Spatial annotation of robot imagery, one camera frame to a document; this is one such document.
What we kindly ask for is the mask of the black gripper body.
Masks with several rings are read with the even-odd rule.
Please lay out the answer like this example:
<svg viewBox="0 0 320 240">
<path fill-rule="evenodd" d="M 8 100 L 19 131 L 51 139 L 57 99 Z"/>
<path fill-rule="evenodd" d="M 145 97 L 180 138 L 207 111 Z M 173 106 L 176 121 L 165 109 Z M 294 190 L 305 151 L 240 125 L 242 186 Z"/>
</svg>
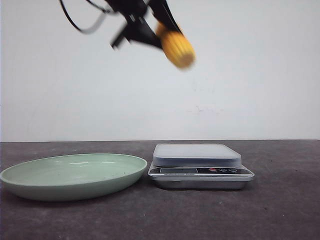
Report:
<svg viewBox="0 0 320 240">
<path fill-rule="evenodd" d="M 126 24 L 111 42 L 113 49 L 118 48 L 121 42 L 126 39 L 129 41 L 130 25 L 136 18 L 144 18 L 148 9 L 148 2 L 144 0 L 107 0 L 112 10 L 120 13 L 126 20 Z"/>
</svg>

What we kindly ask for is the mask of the black gripper claw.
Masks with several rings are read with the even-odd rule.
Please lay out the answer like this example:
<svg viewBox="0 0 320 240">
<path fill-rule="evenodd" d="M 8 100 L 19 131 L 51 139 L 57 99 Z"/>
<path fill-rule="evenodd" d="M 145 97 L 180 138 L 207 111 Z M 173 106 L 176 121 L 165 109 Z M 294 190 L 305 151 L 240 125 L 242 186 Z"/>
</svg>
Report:
<svg viewBox="0 0 320 240">
<path fill-rule="evenodd" d="M 163 49 L 160 38 L 150 28 L 143 17 L 136 18 L 130 25 L 128 41 L 135 41 L 161 50 Z"/>
<path fill-rule="evenodd" d="M 153 16 L 158 21 L 156 34 L 163 34 L 165 31 L 183 33 L 176 23 L 166 0 L 150 0 L 149 6 L 153 11 Z"/>
</svg>

